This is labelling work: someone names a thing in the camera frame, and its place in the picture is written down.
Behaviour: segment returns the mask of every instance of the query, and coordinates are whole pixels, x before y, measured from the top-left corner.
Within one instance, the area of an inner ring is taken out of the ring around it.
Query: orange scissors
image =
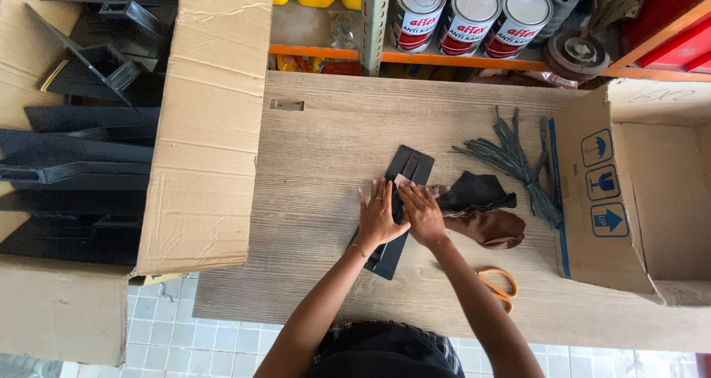
[[[484,276],[485,274],[493,273],[502,274],[506,277],[506,279],[508,279],[509,282],[511,282],[511,293],[503,291],[501,288],[494,285],[493,282],[489,281]],[[481,279],[481,282],[484,282],[484,284],[493,291],[491,294],[494,298],[502,300],[506,303],[506,314],[510,314],[511,310],[513,310],[513,302],[511,302],[511,298],[514,298],[518,294],[518,286],[516,285],[516,280],[513,279],[511,274],[509,274],[506,270],[502,270],[501,268],[496,267],[483,268],[477,271],[476,274],[479,276],[479,279]]]

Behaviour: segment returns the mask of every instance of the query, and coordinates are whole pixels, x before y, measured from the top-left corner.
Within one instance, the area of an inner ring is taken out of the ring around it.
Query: plaid fabric
[[[454,351],[454,348],[452,347],[451,342],[449,342],[448,337],[440,336],[432,331],[426,331],[421,328],[413,327],[412,325],[406,324],[405,322],[396,322],[392,320],[369,320],[367,322],[373,324],[391,324],[407,329],[415,336],[420,337],[421,339],[424,339],[434,345],[440,352],[442,352],[442,355],[444,355],[444,358],[449,364],[451,371],[460,377],[464,376],[464,371],[461,368],[459,356],[457,356],[457,353]],[[331,327],[328,328],[328,331],[326,332],[323,340],[321,341],[321,344],[318,346],[318,349],[316,349],[316,355],[314,356],[314,365],[318,364],[318,362],[321,361],[321,358],[324,356],[324,353],[326,353],[326,350],[330,347],[330,345],[333,344],[333,341],[338,339],[338,337],[341,336],[344,331],[349,330],[352,327],[352,322],[331,324]]]

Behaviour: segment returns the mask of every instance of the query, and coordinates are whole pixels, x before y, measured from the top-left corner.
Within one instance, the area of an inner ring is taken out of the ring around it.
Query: person
[[[502,305],[447,236],[432,193],[411,185],[398,188],[404,203],[401,224],[392,216],[392,182],[373,180],[368,202],[358,190],[360,233],[291,314],[254,377],[464,377],[446,337],[397,322],[331,324],[370,254],[408,229],[431,250],[454,287],[493,375],[544,376]]]

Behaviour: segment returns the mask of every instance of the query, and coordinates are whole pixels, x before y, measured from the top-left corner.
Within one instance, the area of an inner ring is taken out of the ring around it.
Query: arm
[[[380,245],[404,234],[410,223],[393,221],[393,183],[373,180],[370,202],[360,196],[360,234],[336,264],[316,283],[291,314],[254,378],[302,377],[311,368],[316,348],[341,308],[343,300],[370,254]]]
[[[414,185],[401,185],[398,190],[405,219],[412,224],[410,234],[431,250],[447,274],[471,329],[491,361],[494,375],[543,378],[543,371],[518,328],[445,233],[440,207],[430,189],[425,189],[426,197]]]

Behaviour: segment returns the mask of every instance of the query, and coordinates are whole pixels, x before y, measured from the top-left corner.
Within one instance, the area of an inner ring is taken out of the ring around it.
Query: white tile floor
[[[192,318],[198,280],[129,287],[123,369],[71,366],[62,378],[251,378],[281,325]],[[451,338],[467,377],[492,378],[475,339]],[[530,344],[549,378],[697,378],[692,353]]]

